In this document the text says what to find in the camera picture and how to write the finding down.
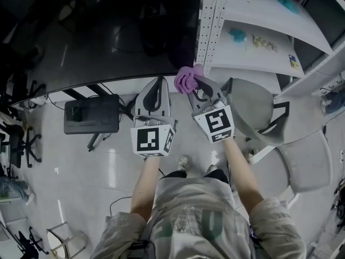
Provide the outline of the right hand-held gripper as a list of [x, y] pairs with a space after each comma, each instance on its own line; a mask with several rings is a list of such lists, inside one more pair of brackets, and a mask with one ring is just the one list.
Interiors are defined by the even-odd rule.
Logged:
[[199, 90], [188, 94], [192, 118], [211, 143], [232, 138], [234, 122], [230, 105], [219, 85], [204, 76], [194, 76]]

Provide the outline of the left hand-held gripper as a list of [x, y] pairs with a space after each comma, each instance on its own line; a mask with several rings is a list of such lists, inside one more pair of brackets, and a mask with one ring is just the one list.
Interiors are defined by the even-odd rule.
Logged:
[[[165, 77], [153, 79], [138, 94], [134, 127], [130, 129], [134, 154], [143, 158], [169, 155], [178, 123], [170, 117], [170, 107], [170, 91]], [[160, 116], [149, 116], [151, 112]]]

